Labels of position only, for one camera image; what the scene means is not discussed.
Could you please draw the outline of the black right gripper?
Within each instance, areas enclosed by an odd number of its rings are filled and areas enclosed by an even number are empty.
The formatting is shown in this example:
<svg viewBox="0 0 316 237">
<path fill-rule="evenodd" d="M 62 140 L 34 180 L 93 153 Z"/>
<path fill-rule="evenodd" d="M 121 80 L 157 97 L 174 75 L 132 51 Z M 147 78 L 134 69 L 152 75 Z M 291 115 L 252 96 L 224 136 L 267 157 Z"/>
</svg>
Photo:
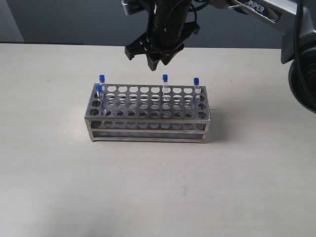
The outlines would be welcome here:
<svg viewBox="0 0 316 237">
<path fill-rule="evenodd" d="M 136 55 L 146 54 L 150 70 L 155 71 L 159 62 L 168 65 L 184 49 L 182 42 L 191 34 L 197 34 L 199 25 L 196 20 L 186 22 L 191 0 L 149 0 L 148 4 L 147 33 L 127 45 L 124 52 L 129 60 Z M 173 49 L 153 53 L 152 47 Z"/>
</svg>

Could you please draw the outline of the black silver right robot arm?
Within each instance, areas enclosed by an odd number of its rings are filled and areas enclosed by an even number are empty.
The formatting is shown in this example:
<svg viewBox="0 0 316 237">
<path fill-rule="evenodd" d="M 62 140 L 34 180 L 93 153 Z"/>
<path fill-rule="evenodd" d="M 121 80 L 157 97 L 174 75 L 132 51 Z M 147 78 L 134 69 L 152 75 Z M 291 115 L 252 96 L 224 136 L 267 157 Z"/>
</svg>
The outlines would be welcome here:
<svg viewBox="0 0 316 237">
<path fill-rule="evenodd" d="M 190 12 L 207 6 L 253 15 L 282 33 L 281 62 L 290 63 L 288 82 L 296 100 L 311 112 L 316 110 L 316 3 L 313 0 L 124 0 L 127 15 L 148 13 L 146 31 L 124 52 L 128 59 L 144 54 L 154 71 L 167 65 L 184 48 L 184 41 L 199 32 Z"/>
</svg>

